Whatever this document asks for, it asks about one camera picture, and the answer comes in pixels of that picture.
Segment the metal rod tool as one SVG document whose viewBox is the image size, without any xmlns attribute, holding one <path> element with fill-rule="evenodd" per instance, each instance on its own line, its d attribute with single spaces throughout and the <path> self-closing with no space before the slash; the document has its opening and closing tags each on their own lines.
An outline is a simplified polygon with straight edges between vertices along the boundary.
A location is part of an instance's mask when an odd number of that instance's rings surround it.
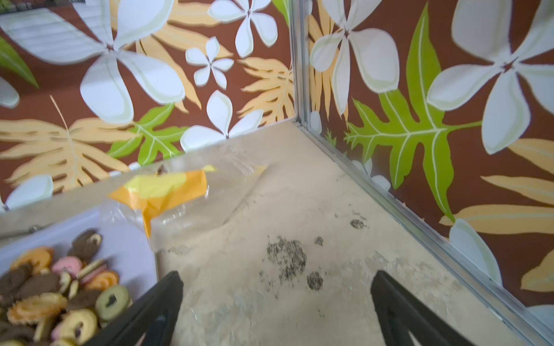
<svg viewBox="0 0 554 346">
<path fill-rule="evenodd" d="M 14 231 L 10 231 L 10 232 L 1 232 L 0 239 L 1 240 L 6 240 L 6 239 L 12 239 L 12 238 L 17 238 L 17 237 L 21 237 L 21 236 L 28 236 L 28 235 L 34 234 L 36 232 L 39 232 L 39 231 L 47 228 L 48 226 L 49 226 L 49 224 L 47 224 L 45 226 L 33 225 L 33 226 L 30 226 L 27 229 L 14 230 Z"/>
</svg>

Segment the ziploc bag with yellow toy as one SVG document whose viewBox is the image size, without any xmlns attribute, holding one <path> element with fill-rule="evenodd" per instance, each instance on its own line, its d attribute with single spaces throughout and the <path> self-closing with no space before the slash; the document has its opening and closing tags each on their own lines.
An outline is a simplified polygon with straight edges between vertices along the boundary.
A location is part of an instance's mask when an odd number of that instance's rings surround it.
<svg viewBox="0 0 554 346">
<path fill-rule="evenodd" d="M 228 222 L 268 165 L 230 152 L 167 163 L 108 194 L 103 220 L 135 226 L 158 252 Z"/>
</svg>

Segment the lavender plastic tray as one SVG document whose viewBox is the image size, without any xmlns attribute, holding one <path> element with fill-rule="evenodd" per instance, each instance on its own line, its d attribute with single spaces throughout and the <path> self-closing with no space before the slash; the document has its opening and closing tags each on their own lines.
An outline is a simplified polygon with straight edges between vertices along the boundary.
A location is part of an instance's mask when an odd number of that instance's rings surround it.
<svg viewBox="0 0 554 346">
<path fill-rule="evenodd" d="M 73 239 L 88 229 L 98 229 L 102 235 L 98 257 L 108 260 L 110 269 L 118 273 L 121 285 L 128 288 L 135 303 L 157 283 L 154 255 L 146 238 L 135 226 L 105 223 L 97 210 L 79 214 L 2 248 L 1 274 L 22 253 L 36 247 L 52 247 L 56 258 L 65 256 Z"/>
</svg>

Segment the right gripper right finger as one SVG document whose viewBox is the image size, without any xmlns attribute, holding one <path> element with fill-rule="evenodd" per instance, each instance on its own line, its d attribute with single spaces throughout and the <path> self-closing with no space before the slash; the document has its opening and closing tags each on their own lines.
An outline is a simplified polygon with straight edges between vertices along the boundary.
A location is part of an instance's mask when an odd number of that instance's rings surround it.
<svg viewBox="0 0 554 346">
<path fill-rule="evenodd" d="M 386 345 L 472 345 L 385 271 L 371 285 L 382 336 Z"/>
</svg>

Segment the pile of poured cookies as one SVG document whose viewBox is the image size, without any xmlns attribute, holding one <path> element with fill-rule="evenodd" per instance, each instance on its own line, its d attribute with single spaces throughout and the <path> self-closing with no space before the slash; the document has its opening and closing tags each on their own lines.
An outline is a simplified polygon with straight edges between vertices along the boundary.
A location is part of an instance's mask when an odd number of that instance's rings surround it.
<svg viewBox="0 0 554 346">
<path fill-rule="evenodd" d="M 99 258 L 88 229 L 63 257 L 52 247 L 22 253 L 1 274 L 2 345 L 84 345 L 133 304 L 120 276 Z"/>
</svg>

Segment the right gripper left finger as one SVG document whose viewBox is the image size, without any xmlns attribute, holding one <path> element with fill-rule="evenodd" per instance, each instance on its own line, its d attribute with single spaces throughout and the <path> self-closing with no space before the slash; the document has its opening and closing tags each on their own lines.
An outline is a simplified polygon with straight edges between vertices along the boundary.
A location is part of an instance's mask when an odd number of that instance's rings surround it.
<svg viewBox="0 0 554 346">
<path fill-rule="evenodd" d="M 183 281 L 169 272 L 87 345 L 170 345 L 183 300 Z"/>
</svg>

